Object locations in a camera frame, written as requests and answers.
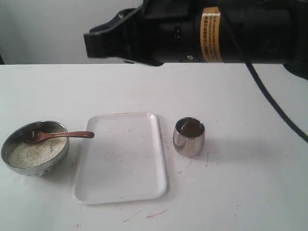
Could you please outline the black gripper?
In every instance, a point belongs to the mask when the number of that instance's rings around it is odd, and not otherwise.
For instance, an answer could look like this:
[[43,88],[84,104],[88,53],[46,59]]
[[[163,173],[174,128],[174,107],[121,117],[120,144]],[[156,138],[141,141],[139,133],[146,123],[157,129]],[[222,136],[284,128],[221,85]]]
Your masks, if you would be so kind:
[[84,34],[89,58],[161,66],[198,62],[198,0],[145,0]]

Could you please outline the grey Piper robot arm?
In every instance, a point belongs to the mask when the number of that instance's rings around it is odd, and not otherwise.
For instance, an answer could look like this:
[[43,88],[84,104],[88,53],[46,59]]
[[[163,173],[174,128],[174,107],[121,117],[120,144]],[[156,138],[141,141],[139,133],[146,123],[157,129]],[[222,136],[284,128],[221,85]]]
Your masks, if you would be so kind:
[[282,64],[308,77],[305,0],[145,0],[84,34],[89,58],[129,63]]

